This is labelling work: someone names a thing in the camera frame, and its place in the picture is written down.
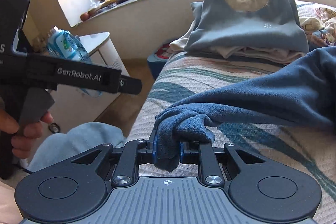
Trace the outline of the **person's left hand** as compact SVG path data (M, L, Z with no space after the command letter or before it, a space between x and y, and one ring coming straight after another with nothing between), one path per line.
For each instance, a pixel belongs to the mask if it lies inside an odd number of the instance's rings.
M12 152L14 156L19 159L27 159L29 157L35 141L43 134L42 122L47 124L52 123L52 115L49 112L46 112L40 121L26 125L22 134L16 135L19 131L17 121L4 110L1 110L1 131L15 135L11 138L11 145L13 146Z

